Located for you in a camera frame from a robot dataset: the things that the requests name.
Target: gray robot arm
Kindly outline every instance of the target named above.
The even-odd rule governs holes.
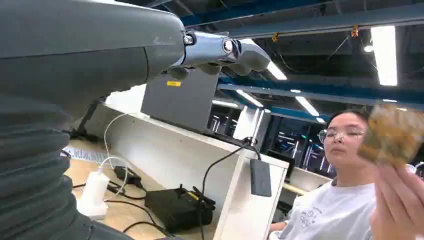
[[[63,125],[93,100],[163,71],[246,74],[268,62],[258,46],[186,32],[168,12],[99,0],[0,1],[0,238],[130,239],[78,213],[63,176]]]

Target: woman's hand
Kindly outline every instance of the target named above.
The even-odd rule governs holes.
[[[424,181],[406,168],[382,166],[375,179],[377,207],[371,217],[375,240],[424,236]]]

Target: yellow label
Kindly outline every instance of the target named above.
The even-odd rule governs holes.
[[[172,87],[181,87],[181,82],[180,81],[168,81],[166,83],[166,85],[172,86]]]
[[[199,201],[198,196],[194,195],[194,194],[193,194],[192,192],[190,192],[190,191],[188,191],[187,193],[188,193],[188,195],[192,196],[194,199],[196,199],[197,201]]]

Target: woman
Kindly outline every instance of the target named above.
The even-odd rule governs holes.
[[[367,114],[335,114],[322,135],[337,178],[296,198],[270,240],[414,240],[424,235],[424,182],[405,168],[375,166],[357,155]]]

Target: black hair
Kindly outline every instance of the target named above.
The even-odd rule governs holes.
[[[341,114],[346,114],[346,113],[351,113],[351,114],[355,114],[356,116],[360,117],[362,120],[364,120],[365,122],[368,123],[368,118],[370,117],[370,112],[371,109],[367,106],[364,106],[363,108],[352,108],[352,109],[347,109],[347,110],[343,110],[343,111],[339,111],[336,114],[332,115],[329,120],[327,121],[327,126],[326,129],[329,128],[330,123],[333,121],[333,119]]]

